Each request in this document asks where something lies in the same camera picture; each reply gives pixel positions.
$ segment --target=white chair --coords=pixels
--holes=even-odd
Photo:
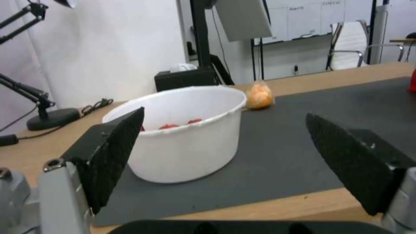
[[[326,70],[342,70],[367,66],[363,56],[370,47],[397,46],[400,50],[399,62],[403,57],[403,46],[398,44],[368,45],[365,21],[341,22],[332,24],[332,40]]]

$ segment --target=black box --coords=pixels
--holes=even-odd
[[[212,68],[198,68],[183,72],[159,72],[155,76],[156,90],[172,90],[189,86],[218,85]]]

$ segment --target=red object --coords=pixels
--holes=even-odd
[[[197,122],[200,122],[200,121],[202,121],[202,119],[192,119],[192,120],[188,121],[188,124],[194,124],[194,123],[197,123]]]
[[[416,70],[413,71],[412,79],[410,80],[409,92],[416,92]]]
[[[176,124],[166,124],[166,125],[163,125],[162,127],[160,127],[159,130],[173,128],[173,127],[179,127],[179,125],[176,125]]]

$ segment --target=white bowl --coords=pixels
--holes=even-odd
[[[143,126],[128,164],[140,178],[158,183],[197,179],[234,157],[240,133],[243,92],[221,86],[188,87],[129,101],[102,119],[112,121],[144,107]],[[191,119],[201,122],[187,124]],[[179,127],[158,130],[165,124]]]

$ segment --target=desk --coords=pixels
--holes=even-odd
[[[391,39],[391,43],[411,44],[416,42],[416,38]]]
[[[411,76],[413,70],[413,64],[395,62],[349,70],[268,80],[267,83],[275,96],[283,96]],[[237,85],[235,88],[246,90],[248,86]],[[98,110],[49,135],[23,140],[13,146],[0,147],[0,165],[23,172],[29,184],[36,186],[36,178],[41,172],[43,164],[49,159],[59,157],[91,125],[100,123],[102,116],[117,105],[113,104]],[[38,134],[38,132],[32,133],[26,131],[19,134],[19,136],[31,134]],[[374,222],[378,218],[368,216],[361,208],[360,203],[346,189],[342,188],[197,214],[187,214],[169,219],[291,219]],[[103,234],[112,229],[114,227],[92,228],[92,233]]]

